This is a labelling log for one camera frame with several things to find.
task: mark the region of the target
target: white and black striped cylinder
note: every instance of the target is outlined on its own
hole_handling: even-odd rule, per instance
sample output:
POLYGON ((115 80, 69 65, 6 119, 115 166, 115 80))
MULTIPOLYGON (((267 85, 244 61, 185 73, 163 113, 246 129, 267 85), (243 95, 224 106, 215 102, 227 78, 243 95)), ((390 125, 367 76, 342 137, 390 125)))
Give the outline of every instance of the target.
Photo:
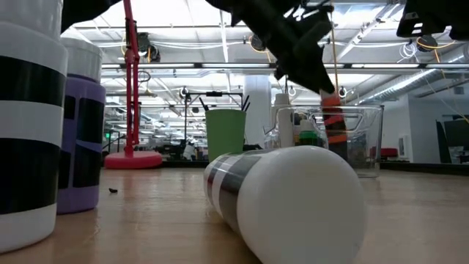
POLYGON ((358 176, 301 146, 222 155, 205 169, 210 203, 264 264, 351 263, 365 233, 358 176))
POLYGON ((67 50, 62 0, 0 4, 0 253, 50 235, 56 220, 67 50))

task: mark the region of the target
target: green cup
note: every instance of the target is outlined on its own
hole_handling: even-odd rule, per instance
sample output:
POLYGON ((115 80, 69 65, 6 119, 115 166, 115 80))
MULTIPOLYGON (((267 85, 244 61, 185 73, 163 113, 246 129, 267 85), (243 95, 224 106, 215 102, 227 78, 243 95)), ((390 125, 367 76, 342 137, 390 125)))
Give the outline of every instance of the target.
POLYGON ((233 109, 205 112, 207 124, 208 159, 214 161, 226 153, 243 151, 246 113, 233 109))

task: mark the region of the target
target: white pillar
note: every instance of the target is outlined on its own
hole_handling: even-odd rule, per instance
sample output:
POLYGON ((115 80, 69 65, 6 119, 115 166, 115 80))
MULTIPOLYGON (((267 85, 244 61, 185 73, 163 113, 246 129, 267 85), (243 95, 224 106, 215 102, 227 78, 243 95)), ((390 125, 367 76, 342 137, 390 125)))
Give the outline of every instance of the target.
POLYGON ((251 105, 246 116, 246 144, 259 144, 264 147, 264 128, 270 128, 272 100, 269 76, 245 76, 244 99, 248 95, 251 105))

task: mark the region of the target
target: table surface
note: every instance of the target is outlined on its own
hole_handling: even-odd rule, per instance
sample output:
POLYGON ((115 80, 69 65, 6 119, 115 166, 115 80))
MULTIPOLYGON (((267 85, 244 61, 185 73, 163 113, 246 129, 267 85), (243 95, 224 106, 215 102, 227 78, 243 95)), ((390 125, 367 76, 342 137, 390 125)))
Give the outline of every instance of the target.
MULTIPOLYGON (((103 170, 96 210, 58 216, 53 235, 0 263, 259 263, 208 204, 202 172, 103 170)), ((469 177, 383 171, 361 181, 368 231, 355 264, 468 263, 469 177)))

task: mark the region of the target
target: red base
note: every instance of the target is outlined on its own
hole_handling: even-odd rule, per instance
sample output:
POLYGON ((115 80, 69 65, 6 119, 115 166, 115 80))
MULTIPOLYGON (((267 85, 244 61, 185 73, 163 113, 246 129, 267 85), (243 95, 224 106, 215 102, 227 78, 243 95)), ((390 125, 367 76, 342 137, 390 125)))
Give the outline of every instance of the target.
POLYGON ((160 153, 135 151, 132 156, 125 153, 112 153, 106 156, 104 167, 107 169, 149 169, 163 163, 160 153))

